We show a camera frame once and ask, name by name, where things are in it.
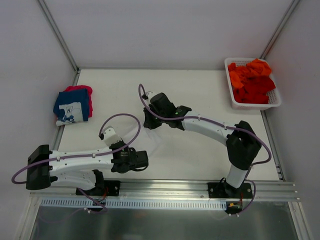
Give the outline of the white t-shirt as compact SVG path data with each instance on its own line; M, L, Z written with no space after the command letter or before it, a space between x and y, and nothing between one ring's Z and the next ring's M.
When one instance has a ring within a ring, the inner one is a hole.
M137 131L138 126L132 125L126 129L126 132L121 138L125 143L128 143L134 138ZM154 130L142 127L137 138L129 146L135 148L136 151L146 151L150 157L161 145L162 138Z

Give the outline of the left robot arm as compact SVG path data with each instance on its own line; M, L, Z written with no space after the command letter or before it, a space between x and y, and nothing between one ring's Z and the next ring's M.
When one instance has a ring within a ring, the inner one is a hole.
M80 188L87 195L104 191L104 170L125 174L141 172L149 166L145 150L137 151L123 141L94 151L59 152L44 144L28 157L26 189L43 190L54 186Z

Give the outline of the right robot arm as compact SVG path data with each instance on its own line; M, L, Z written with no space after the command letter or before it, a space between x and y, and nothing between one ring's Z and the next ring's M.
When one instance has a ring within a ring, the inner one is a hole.
M170 128L198 133L223 144L231 166L219 190L230 198L235 198L241 193L249 168L262 147L248 122L242 120L228 126L201 117L190 107L176 107L163 92L155 94L149 91L144 93L141 99L145 104L145 128L154 130L162 124L167 124Z

